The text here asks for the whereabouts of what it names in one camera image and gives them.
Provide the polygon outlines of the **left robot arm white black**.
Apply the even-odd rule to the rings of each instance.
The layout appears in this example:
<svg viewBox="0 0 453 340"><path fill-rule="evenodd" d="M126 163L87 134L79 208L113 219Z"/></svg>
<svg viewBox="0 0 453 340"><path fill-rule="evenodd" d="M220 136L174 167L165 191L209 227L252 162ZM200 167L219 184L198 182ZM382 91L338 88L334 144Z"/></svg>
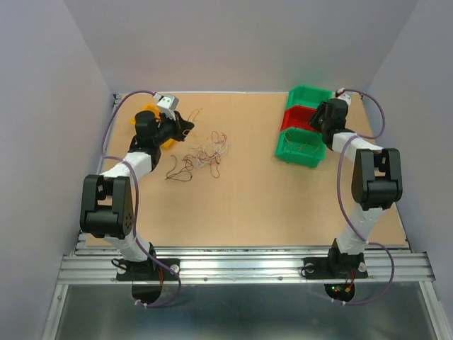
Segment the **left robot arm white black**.
<svg viewBox="0 0 453 340"><path fill-rule="evenodd" d="M106 240L120 252L122 258L113 261L119 276L131 274L149 279L157 272L153 245L138 236L132 185L155 170L165 142L182 142L195 127L179 112L174 115L171 119L163 113L156 117L150 110L137 113L135 135L124 158L110 170L84 179L81 231Z"/></svg>

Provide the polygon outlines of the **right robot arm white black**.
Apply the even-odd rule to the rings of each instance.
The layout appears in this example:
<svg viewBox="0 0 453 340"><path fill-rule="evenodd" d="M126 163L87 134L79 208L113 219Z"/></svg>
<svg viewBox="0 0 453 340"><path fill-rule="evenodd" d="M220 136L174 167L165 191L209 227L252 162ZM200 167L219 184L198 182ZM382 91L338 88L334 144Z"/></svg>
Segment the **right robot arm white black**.
<svg viewBox="0 0 453 340"><path fill-rule="evenodd" d="M327 256L304 260L309 279L342 278L356 274L367 277L364 251L368 237L379 218L403 193L401 157L395 148L372 144L346 127L348 103L339 98L319 104L310 126L320 132L323 143L339 153L340 160L353 162L351 194L353 211L344 214L345 229L336 237Z"/></svg>

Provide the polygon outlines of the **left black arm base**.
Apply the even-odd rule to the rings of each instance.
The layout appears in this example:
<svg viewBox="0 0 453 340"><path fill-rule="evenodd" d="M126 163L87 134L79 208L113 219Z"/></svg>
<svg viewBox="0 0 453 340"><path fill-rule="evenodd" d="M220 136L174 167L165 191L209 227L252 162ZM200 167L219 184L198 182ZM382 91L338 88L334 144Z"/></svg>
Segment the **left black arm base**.
<svg viewBox="0 0 453 340"><path fill-rule="evenodd" d="M117 269L117 281L177 281L173 274L169 273L164 267L155 264L150 259L142 262L112 259L111 264Z"/></svg>

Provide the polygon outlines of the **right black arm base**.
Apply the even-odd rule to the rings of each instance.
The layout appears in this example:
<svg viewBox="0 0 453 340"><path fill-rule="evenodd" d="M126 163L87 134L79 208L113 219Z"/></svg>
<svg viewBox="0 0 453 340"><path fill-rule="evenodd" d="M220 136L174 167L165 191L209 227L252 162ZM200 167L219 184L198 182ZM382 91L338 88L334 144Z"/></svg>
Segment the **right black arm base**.
<svg viewBox="0 0 453 340"><path fill-rule="evenodd" d="M302 277L308 280L344 280L346 278L368 278L367 271L360 271L356 261L336 261L328 257L306 257L302 259Z"/></svg>

